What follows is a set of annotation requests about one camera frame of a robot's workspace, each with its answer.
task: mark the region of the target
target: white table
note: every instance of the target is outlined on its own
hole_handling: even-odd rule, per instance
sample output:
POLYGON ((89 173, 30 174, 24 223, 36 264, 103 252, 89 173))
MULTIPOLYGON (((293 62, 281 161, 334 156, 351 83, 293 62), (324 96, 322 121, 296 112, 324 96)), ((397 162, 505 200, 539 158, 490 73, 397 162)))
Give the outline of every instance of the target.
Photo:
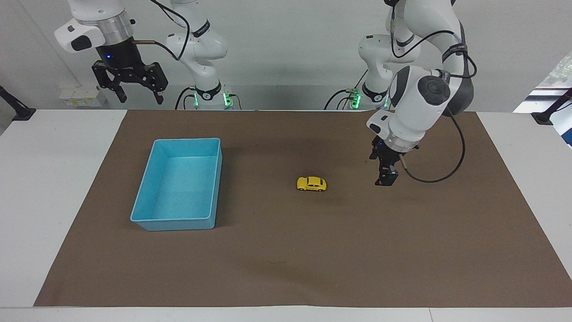
MULTIPOLYGON (((572 321, 572 308, 31 308, 124 116, 39 110, 0 136, 0 321, 572 321)), ((572 276, 572 150, 529 115, 479 117, 572 276)))

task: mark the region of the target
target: brown surface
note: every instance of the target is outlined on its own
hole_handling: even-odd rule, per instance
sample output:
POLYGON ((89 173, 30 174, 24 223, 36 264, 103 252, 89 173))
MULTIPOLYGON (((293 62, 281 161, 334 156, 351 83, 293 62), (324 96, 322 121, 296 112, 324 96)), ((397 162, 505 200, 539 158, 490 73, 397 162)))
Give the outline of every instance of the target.
MULTIPOLYGON (((572 282, 474 113, 451 179, 375 187, 370 112, 129 111, 36 306, 572 307, 572 282), (158 138, 220 137, 216 227, 129 221, 158 138), (295 189, 298 176, 328 181, 295 189)), ((460 144, 442 119, 407 155, 446 174, 460 144)))

